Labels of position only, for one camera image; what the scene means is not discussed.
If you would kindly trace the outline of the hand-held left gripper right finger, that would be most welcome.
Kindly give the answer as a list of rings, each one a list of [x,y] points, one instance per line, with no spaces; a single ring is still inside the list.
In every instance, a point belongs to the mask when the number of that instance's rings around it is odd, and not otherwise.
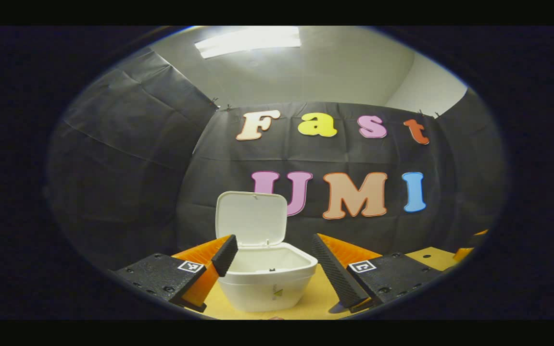
[[[315,234],[312,255],[351,313],[388,304],[435,280],[440,270],[400,253],[381,255],[351,243]]]

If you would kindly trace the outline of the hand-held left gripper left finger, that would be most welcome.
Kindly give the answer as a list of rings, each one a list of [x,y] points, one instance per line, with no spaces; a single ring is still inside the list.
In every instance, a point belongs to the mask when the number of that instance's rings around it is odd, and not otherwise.
[[[136,289],[171,304],[203,312],[218,278],[238,252],[235,235],[226,235],[174,255],[154,253],[115,274]]]

